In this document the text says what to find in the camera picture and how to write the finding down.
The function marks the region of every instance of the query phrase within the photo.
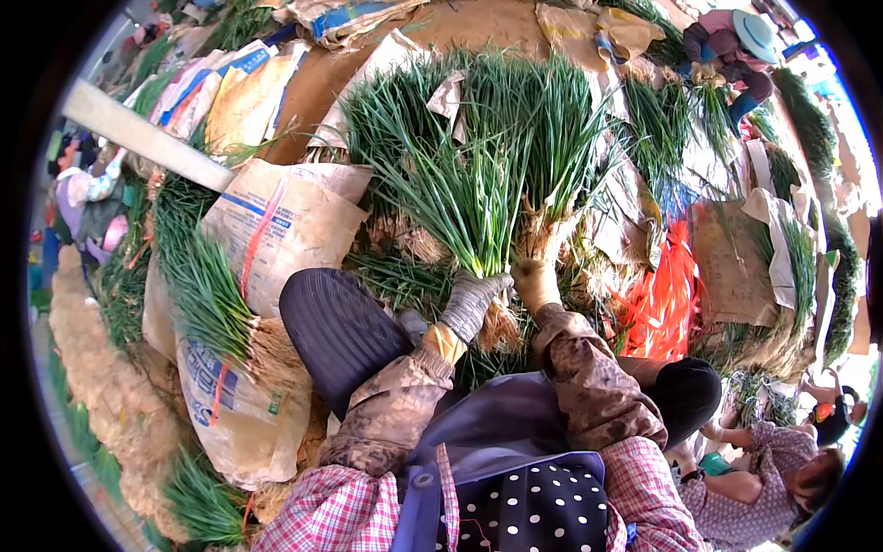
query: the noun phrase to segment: hand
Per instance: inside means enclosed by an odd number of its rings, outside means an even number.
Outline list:
[[[465,270],[458,270],[454,275],[448,306],[439,320],[454,330],[464,343],[471,343],[484,323],[491,300],[510,287],[512,276],[508,274],[479,280]]]
[[[518,297],[531,316],[549,303],[561,304],[555,263],[522,259],[512,268]]]
[[[717,420],[707,421],[704,426],[699,428],[699,433],[712,441],[719,442],[723,439],[723,427],[721,427]]]

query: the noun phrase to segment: gray knit glove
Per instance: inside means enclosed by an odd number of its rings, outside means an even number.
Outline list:
[[[448,306],[441,313],[439,321],[453,329],[464,343],[471,343],[484,323],[491,299],[500,291],[512,287],[512,284],[512,276],[508,274],[479,280],[465,270],[458,270],[454,275],[454,288],[450,292]]]

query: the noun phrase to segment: woman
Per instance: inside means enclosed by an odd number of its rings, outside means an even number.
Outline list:
[[[682,72],[712,64],[727,82],[744,84],[742,94],[729,108],[738,125],[742,117],[773,93],[773,81],[764,73],[777,63],[773,31],[759,16],[742,10],[711,10],[683,31],[688,62]]]
[[[813,426],[760,421],[748,429],[723,429],[713,421],[700,431],[751,453],[747,471],[718,476],[697,468],[689,454],[677,458],[684,505],[702,536],[724,550],[756,547],[805,521],[827,502],[843,474],[843,455],[835,449],[819,452]]]
[[[827,369],[834,375],[834,386],[832,388],[819,387],[812,382],[803,382],[800,390],[812,395],[818,403],[812,407],[810,417],[806,423],[815,426],[819,438],[817,443],[819,447],[830,447],[846,434],[846,430],[850,425],[858,425],[864,420],[864,416],[868,413],[867,402],[861,400],[849,385],[840,385],[840,375],[837,371],[829,367]],[[850,410],[844,399],[845,395],[852,397],[852,409]]]
[[[661,454],[660,408],[564,310],[551,264],[513,276],[545,375],[498,377],[451,406],[454,363],[509,276],[457,273],[416,349],[351,274],[291,277],[286,329],[343,423],[253,550],[704,547]]]

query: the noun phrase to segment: dark pants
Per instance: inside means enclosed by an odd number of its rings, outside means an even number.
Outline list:
[[[339,420],[359,386],[413,350],[371,293],[343,270],[309,268],[293,274],[279,297],[279,310],[316,390]],[[667,364],[656,384],[642,390],[660,409],[669,445],[706,423],[721,401],[720,377],[697,359]],[[462,396],[454,390],[441,402],[454,403]]]

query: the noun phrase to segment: polka dot fabric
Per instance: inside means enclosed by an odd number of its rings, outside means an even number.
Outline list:
[[[607,495],[584,467],[556,462],[457,486],[464,552],[606,549]],[[439,523],[436,550],[446,550]]]

